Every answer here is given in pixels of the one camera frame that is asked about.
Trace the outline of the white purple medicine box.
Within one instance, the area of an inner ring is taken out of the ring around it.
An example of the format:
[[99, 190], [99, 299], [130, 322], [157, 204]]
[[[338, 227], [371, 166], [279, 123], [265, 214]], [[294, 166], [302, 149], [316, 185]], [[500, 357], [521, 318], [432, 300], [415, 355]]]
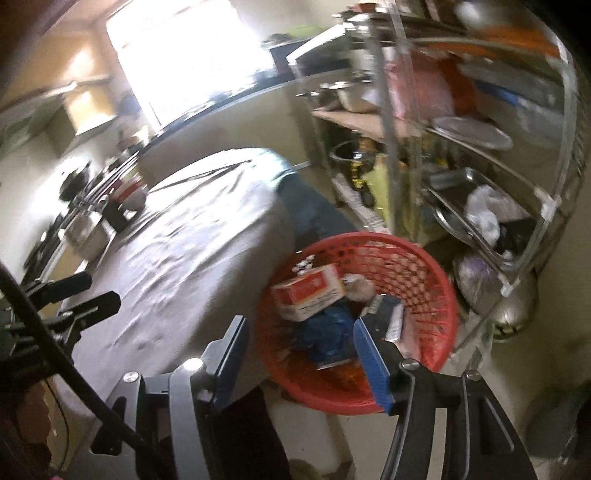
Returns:
[[399, 297], [389, 294], [376, 295], [363, 309], [361, 318], [368, 329], [379, 333], [384, 341], [396, 343], [402, 340], [405, 306]]

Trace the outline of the blue plastic bag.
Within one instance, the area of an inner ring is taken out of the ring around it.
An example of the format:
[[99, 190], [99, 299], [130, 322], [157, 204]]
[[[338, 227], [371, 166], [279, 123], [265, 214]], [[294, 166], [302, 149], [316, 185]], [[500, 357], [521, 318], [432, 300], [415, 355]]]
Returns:
[[297, 327], [294, 349], [304, 352], [318, 370], [352, 362], [358, 358], [353, 344], [355, 322], [348, 304], [326, 307]]

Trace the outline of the orange white medicine box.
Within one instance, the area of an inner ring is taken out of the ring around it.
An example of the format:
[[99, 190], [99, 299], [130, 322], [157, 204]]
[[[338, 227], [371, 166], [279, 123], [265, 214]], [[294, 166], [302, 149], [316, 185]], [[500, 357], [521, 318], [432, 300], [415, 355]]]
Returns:
[[304, 322], [346, 296], [335, 264], [308, 270], [270, 291], [280, 317], [291, 322]]

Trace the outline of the white tissue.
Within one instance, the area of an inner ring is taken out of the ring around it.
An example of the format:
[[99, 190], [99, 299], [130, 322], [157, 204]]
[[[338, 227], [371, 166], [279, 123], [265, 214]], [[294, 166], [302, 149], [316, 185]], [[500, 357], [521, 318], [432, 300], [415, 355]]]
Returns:
[[367, 303], [376, 295], [373, 282], [361, 274], [343, 275], [342, 285], [346, 291], [346, 298], [353, 302]]

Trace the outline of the white basin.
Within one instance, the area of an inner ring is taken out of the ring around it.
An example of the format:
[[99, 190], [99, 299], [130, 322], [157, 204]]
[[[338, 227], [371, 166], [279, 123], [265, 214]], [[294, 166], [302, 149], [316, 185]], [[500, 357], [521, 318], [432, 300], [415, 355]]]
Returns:
[[65, 238], [74, 252], [89, 262], [100, 258], [111, 242], [105, 222], [94, 212], [78, 213], [66, 227]]

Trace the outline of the red plastic mesh basket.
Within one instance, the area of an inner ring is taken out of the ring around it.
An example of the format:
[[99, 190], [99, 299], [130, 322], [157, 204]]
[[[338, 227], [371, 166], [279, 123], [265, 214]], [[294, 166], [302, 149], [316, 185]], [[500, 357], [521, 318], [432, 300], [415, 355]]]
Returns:
[[452, 352], [458, 307], [440, 265], [398, 237], [355, 232], [308, 246], [274, 274], [257, 307], [259, 357], [305, 406], [377, 413], [353, 347], [353, 321], [366, 313], [379, 314], [383, 338], [433, 372]]

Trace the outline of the black chopstick holder cup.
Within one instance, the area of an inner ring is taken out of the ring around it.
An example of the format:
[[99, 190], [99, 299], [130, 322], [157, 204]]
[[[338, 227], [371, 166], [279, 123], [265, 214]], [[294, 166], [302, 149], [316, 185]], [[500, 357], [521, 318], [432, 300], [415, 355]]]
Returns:
[[124, 232], [133, 222], [135, 214], [115, 200], [108, 200], [102, 210], [103, 219], [117, 234]]

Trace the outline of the black wok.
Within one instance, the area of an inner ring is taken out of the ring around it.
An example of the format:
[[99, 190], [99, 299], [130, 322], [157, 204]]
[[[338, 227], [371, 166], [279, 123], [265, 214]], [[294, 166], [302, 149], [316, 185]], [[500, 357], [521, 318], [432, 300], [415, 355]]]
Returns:
[[90, 179], [90, 166], [91, 162], [88, 161], [83, 168], [68, 174], [60, 186], [58, 196], [60, 201], [72, 201], [86, 187]]

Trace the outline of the steel tray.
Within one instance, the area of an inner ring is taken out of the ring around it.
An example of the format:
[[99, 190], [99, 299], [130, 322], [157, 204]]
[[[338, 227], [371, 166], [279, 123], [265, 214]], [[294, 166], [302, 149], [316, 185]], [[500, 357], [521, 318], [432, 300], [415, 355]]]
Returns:
[[428, 198], [497, 269], [515, 271], [536, 220], [481, 172], [465, 167], [424, 180]]

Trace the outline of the white plastic bag in tray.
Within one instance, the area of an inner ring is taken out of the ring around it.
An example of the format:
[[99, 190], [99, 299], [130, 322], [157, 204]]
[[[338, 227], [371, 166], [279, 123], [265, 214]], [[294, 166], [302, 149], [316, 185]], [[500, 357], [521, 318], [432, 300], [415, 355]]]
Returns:
[[502, 223], [530, 217], [511, 197], [490, 185], [480, 185], [469, 194], [464, 214], [490, 246], [499, 240]]

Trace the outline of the yellow plastic bag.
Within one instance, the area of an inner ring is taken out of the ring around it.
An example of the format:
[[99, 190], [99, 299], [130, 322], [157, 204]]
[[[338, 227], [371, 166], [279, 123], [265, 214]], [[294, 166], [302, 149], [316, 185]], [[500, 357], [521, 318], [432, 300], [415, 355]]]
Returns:
[[[408, 166], [403, 161], [399, 161], [399, 173], [399, 187], [401, 189], [400, 214], [403, 222], [403, 229], [406, 230], [409, 203], [409, 180]], [[387, 226], [389, 228], [393, 228], [393, 223], [390, 219], [388, 167], [386, 154], [377, 153], [374, 168], [367, 174], [366, 181], [370, 187], [370, 193], [372, 193], [375, 199], [374, 209], [383, 217]]]

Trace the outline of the metal storage rack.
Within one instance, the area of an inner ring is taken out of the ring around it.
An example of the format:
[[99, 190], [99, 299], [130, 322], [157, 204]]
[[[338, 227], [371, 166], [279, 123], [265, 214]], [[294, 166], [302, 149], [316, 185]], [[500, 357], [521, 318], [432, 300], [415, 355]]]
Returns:
[[[478, 147], [437, 132], [417, 115], [412, 51], [450, 56], [475, 86], [470, 117], [507, 133], [508, 151]], [[318, 55], [322, 70], [306, 74], [298, 61]], [[394, 115], [385, 67], [401, 55], [414, 118]], [[578, 203], [590, 157], [590, 80], [571, 47], [546, 24], [534, 1], [386, 1], [339, 12], [335, 26], [287, 58], [318, 119], [373, 139], [387, 155], [393, 228], [363, 206], [388, 231], [426, 242], [433, 229], [447, 233], [452, 279], [476, 321], [473, 338], [498, 341], [522, 333], [542, 301], [540, 279]], [[367, 80], [378, 91], [374, 113], [351, 113], [322, 83]], [[400, 214], [399, 161], [408, 166], [407, 229]], [[470, 244], [425, 192], [427, 176], [473, 168], [527, 210], [536, 226], [515, 271], [501, 271]]]

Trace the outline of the steel pot with lid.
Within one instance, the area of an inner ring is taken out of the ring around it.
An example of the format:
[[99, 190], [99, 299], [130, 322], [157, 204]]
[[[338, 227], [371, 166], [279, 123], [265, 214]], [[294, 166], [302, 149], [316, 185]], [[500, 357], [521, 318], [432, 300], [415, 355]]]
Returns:
[[372, 82], [360, 81], [336, 81], [322, 83], [322, 93], [337, 95], [342, 109], [351, 113], [374, 113], [378, 110], [379, 99], [377, 88]]

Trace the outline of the pink plastic bag on rack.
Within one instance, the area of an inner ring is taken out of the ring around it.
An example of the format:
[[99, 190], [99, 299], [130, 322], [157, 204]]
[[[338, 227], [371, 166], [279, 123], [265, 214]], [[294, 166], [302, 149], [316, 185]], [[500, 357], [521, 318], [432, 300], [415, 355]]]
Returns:
[[[417, 95], [417, 115], [430, 121], [440, 117], [469, 116], [477, 112], [475, 86], [454, 57], [411, 52], [414, 86]], [[413, 99], [407, 85], [401, 55], [385, 67], [394, 115], [400, 119], [414, 118]]]

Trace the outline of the black microwave oven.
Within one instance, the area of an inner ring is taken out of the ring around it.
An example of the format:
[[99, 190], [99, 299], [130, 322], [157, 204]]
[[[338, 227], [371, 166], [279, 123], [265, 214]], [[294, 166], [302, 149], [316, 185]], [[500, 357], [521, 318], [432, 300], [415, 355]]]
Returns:
[[[270, 36], [264, 46], [269, 50], [273, 64], [276, 67], [276, 73], [279, 75], [290, 76], [293, 71], [290, 68], [290, 62], [287, 56], [294, 53], [295, 50], [310, 41], [312, 36], [304, 38], [296, 38], [287, 35], [287, 33], [277, 33]], [[318, 59], [318, 55], [311, 55], [304, 57], [298, 61], [304, 73], [315, 74], [322, 70], [322, 62]]]

